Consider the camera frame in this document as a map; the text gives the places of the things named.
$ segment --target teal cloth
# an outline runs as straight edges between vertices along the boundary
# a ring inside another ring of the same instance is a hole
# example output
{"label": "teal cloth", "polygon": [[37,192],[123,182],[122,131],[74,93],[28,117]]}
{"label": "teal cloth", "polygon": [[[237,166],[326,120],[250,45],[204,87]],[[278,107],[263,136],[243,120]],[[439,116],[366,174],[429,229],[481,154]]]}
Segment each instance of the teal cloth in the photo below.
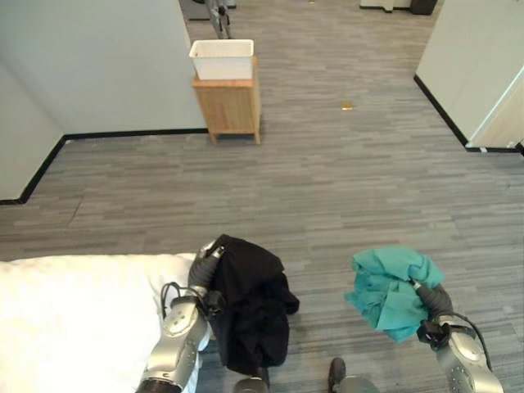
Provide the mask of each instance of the teal cloth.
{"label": "teal cloth", "polygon": [[399,343],[427,319],[427,309],[408,282],[433,288],[444,274],[425,255],[402,247],[366,250],[353,255],[355,291],[345,295],[369,324]]}

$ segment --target black cloth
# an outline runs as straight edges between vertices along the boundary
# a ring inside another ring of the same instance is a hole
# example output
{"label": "black cloth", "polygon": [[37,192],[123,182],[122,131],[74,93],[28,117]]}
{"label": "black cloth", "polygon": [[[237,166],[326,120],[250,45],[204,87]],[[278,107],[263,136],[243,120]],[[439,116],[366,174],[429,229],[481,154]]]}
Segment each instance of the black cloth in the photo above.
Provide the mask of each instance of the black cloth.
{"label": "black cloth", "polygon": [[245,240],[222,235],[224,246],[212,291],[225,299],[222,312],[210,320],[222,364],[246,375],[278,366],[287,356],[289,325],[300,302],[289,291],[280,259]]}

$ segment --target wooden nightstand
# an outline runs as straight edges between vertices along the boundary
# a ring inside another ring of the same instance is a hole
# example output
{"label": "wooden nightstand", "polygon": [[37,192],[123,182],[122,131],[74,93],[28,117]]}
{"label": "wooden nightstand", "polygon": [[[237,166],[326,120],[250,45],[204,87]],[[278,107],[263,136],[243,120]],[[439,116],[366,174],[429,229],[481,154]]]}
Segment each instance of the wooden nightstand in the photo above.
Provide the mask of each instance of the wooden nightstand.
{"label": "wooden nightstand", "polygon": [[223,133],[252,133],[260,144],[260,90],[253,56],[253,79],[201,80],[193,88],[212,143]]}

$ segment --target white basket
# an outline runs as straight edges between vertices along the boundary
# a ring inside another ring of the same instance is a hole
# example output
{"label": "white basket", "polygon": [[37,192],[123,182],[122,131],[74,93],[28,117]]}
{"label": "white basket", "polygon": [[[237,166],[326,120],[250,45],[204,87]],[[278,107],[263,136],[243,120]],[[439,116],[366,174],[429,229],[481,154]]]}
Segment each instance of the white basket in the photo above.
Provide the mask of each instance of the white basket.
{"label": "white basket", "polygon": [[200,79],[252,79],[252,39],[195,41],[189,57]]}

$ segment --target white bed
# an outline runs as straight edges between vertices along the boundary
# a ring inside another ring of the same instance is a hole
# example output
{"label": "white bed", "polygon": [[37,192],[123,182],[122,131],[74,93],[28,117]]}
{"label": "white bed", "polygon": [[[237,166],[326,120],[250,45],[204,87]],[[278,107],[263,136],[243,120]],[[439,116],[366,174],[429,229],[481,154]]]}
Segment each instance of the white bed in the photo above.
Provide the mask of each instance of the white bed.
{"label": "white bed", "polygon": [[160,289],[186,285],[193,256],[0,263],[0,392],[133,393],[160,335]]}

